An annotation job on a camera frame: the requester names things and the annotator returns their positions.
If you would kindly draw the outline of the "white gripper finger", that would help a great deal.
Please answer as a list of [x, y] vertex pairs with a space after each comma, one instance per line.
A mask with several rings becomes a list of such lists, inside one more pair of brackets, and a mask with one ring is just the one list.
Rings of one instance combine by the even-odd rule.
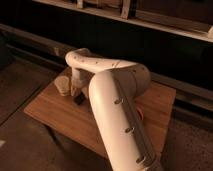
[[73, 87], [73, 86], [71, 86], [71, 87], [70, 87], [70, 95], [71, 95], [72, 97], [74, 97], [74, 96], [75, 96], [75, 93], [76, 93], [76, 88]]
[[82, 93], [86, 97], [86, 99], [89, 99], [89, 91], [87, 87], [82, 88]]

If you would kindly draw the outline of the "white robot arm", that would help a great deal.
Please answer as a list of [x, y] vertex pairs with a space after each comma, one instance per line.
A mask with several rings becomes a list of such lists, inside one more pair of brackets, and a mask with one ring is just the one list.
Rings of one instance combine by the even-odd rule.
[[113, 171], [163, 171], [134, 99], [151, 82], [146, 66], [91, 57], [86, 48], [65, 56], [73, 89], [88, 86], [89, 100]]

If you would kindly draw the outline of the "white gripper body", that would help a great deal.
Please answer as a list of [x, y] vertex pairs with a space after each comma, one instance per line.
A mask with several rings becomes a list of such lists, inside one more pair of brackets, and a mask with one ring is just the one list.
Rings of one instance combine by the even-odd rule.
[[86, 85], [89, 84], [91, 78], [91, 74], [88, 71], [85, 71], [83, 69], [72, 69], [72, 78], [71, 78], [71, 86], [76, 88], [76, 91], [78, 89], [82, 89]]

